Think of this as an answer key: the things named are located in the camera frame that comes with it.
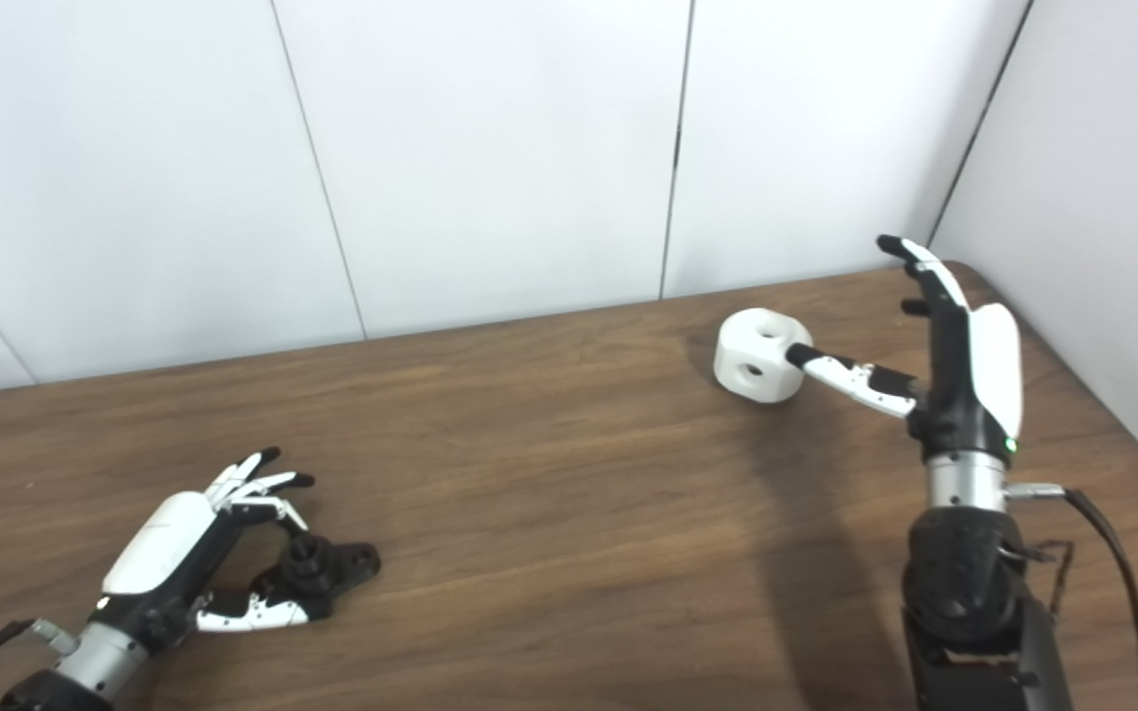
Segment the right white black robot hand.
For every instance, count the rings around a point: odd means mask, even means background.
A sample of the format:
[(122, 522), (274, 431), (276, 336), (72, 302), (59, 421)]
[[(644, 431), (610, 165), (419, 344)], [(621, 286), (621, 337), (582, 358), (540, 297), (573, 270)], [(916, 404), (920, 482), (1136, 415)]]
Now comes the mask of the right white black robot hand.
[(974, 450), (1012, 468), (1023, 425), (1015, 315), (1001, 303), (971, 307), (953, 270), (921, 243), (880, 235), (876, 246), (902, 261), (905, 275), (920, 287), (920, 297), (900, 301), (900, 311), (929, 321), (929, 387), (900, 370), (808, 344), (791, 344), (785, 359), (849, 399), (902, 419), (925, 460)]

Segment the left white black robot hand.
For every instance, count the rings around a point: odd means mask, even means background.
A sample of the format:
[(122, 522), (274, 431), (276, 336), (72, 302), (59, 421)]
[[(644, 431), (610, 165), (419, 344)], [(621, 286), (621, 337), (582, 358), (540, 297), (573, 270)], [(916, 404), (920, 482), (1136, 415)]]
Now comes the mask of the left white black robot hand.
[(209, 610), (212, 578), (250, 526), (274, 522), (292, 543), (310, 534), (304, 516), (279, 493), (308, 489), (313, 477), (258, 474), (280, 454), (277, 446), (254, 450), (226, 465), (207, 489), (163, 501), (104, 577), (90, 625), (117, 630), (155, 656), (196, 631), (253, 633), (315, 621), (322, 603), (273, 592), (270, 581), (253, 584), (239, 612)]

